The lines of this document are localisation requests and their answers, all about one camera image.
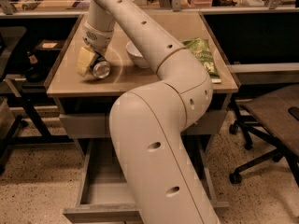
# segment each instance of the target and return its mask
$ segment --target desk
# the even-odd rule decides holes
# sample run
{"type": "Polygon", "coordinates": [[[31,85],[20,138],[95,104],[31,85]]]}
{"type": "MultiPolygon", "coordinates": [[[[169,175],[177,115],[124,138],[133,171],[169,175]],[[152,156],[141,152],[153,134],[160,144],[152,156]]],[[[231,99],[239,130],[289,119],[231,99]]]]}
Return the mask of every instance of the desk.
{"type": "MultiPolygon", "coordinates": [[[[220,72],[221,84],[214,84],[213,101],[208,112],[196,124],[184,132],[186,135],[196,135],[196,137],[202,138],[201,142],[204,143],[206,151],[213,139],[213,135],[219,133],[226,117],[226,107],[231,95],[237,92],[238,88],[198,12],[148,11],[148,13],[178,40],[200,36],[209,41],[215,63],[220,72]]],[[[106,58],[112,66],[111,75],[103,80],[95,80],[92,76],[79,77],[76,74],[76,66],[79,49],[84,45],[81,26],[85,21],[86,16],[83,17],[75,32],[65,56],[55,72],[55,76],[46,82],[47,95],[52,97],[57,106],[59,106],[61,112],[60,119],[67,134],[74,139],[81,154],[84,157],[86,154],[85,175],[82,179],[77,206],[75,209],[66,209],[64,214],[73,223],[83,220],[85,222],[91,221],[89,214],[93,217],[98,217],[103,222],[137,220],[140,216],[137,214],[135,204],[132,203],[134,199],[127,193],[128,189],[126,188],[125,180],[122,179],[120,181],[118,179],[120,189],[115,191],[111,189],[108,183],[105,183],[105,186],[103,186],[105,179],[103,181],[102,178],[95,177],[94,181],[92,181],[87,175],[87,173],[94,174],[94,171],[91,171],[94,170],[94,167],[92,167],[95,165],[94,158],[90,156],[97,152],[103,154],[103,150],[98,151],[96,149],[85,152],[81,148],[84,147],[83,144],[87,138],[92,139],[96,147],[100,147],[98,146],[100,138],[109,138],[108,112],[110,105],[113,104],[117,97],[135,87],[155,82],[158,78],[149,69],[140,69],[134,66],[125,50],[125,45],[129,38],[118,24],[115,27],[111,43],[107,48],[106,58]],[[105,202],[101,203],[99,197],[89,194],[91,192],[94,195],[98,193],[113,194],[115,192],[123,195],[118,195],[116,203],[109,203],[107,209],[105,202]]],[[[108,170],[113,170],[112,173],[120,178],[117,168],[109,167],[108,170]]],[[[206,181],[209,182],[208,172],[205,172],[205,175],[206,181]]],[[[211,188],[209,188],[208,192],[215,208],[223,207],[221,206],[223,203],[217,202],[216,195],[211,188]]]]}

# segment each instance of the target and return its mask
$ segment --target desk surface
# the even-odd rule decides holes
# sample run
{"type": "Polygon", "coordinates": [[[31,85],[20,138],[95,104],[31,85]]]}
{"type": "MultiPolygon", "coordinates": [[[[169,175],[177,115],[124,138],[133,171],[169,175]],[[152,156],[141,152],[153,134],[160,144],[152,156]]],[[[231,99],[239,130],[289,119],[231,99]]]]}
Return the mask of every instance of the desk surface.
{"type": "MultiPolygon", "coordinates": [[[[237,92],[235,81],[198,12],[152,10],[148,11],[148,13],[178,40],[190,39],[197,36],[208,39],[221,76],[221,84],[213,85],[214,93],[237,92]]],[[[50,83],[47,90],[49,97],[119,96],[135,87],[158,80],[150,69],[141,69],[132,63],[125,49],[129,38],[118,24],[115,27],[111,43],[107,48],[106,58],[112,66],[109,77],[103,80],[96,80],[93,76],[80,77],[77,75],[78,53],[80,48],[84,46],[81,27],[86,18],[87,15],[84,15],[50,83]]]]}

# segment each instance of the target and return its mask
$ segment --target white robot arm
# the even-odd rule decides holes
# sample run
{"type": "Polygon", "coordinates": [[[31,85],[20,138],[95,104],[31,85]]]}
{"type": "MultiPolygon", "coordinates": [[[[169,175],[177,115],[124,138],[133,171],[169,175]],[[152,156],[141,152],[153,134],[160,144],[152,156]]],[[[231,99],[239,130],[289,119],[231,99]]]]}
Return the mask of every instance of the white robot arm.
{"type": "Polygon", "coordinates": [[[84,40],[103,56],[115,21],[160,79],[126,92],[110,113],[112,142],[143,222],[219,223],[180,138],[210,104],[208,73],[131,0],[92,0],[84,40]]]}

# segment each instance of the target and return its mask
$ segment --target white bowl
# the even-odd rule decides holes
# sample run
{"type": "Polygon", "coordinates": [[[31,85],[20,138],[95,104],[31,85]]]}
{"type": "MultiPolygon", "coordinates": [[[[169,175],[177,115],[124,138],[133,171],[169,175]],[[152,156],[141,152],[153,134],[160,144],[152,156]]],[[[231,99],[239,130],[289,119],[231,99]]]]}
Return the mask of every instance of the white bowl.
{"type": "Polygon", "coordinates": [[[142,54],[140,51],[136,48],[134,43],[132,41],[129,41],[126,46],[127,53],[132,60],[132,62],[140,67],[140,68],[149,68],[149,64],[147,61],[143,58],[142,54]]]}

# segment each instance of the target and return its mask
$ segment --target black chair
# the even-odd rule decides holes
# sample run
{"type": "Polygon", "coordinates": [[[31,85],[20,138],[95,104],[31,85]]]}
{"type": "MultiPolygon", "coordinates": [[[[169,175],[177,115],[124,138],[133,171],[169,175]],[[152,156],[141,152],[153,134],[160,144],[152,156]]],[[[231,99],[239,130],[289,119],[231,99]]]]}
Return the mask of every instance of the black chair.
{"type": "MultiPolygon", "coordinates": [[[[25,36],[26,31],[27,29],[22,26],[0,27],[0,34],[2,35],[3,41],[2,53],[0,54],[0,84],[2,82],[6,83],[8,89],[10,89],[9,93],[0,92],[0,100],[3,96],[7,98],[7,102],[10,101],[16,106],[21,107],[28,118],[36,126],[36,129],[39,131],[40,135],[23,137],[16,136],[15,133],[19,127],[25,127],[27,125],[27,122],[22,118],[22,116],[18,115],[12,123],[5,138],[0,140],[0,162],[2,162],[2,158],[8,146],[73,142],[73,140],[67,135],[51,134],[47,125],[36,111],[34,100],[40,100],[40,103],[45,103],[45,105],[52,105],[54,103],[46,94],[44,87],[45,78],[39,82],[31,84],[28,81],[24,81],[22,86],[20,86],[17,84],[14,78],[7,77],[7,70],[9,65],[11,65],[9,61],[13,57],[12,54],[14,50],[19,46],[21,40],[25,36]]],[[[4,165],[4,163],[0,163],[0,174],[2,174],[5,170],[4,165]]]]}
{"type": "Polygon", "coordinates": [[[230,133],[236,134],[240,127],[246,139],[246,149],[252,148],[250,133],[275,147],[261,157],[237,167],[229,176],[231,183],[241,183],[240,173],[263,161],[280,161],[284,157],[299,187],[299,84],[289,85],[245,102],[241,108],[248,112],[247,115],[241,115],[235,98],[232,98],[231,106],[234,108],[236,121],[230,126],[230,133]]]}

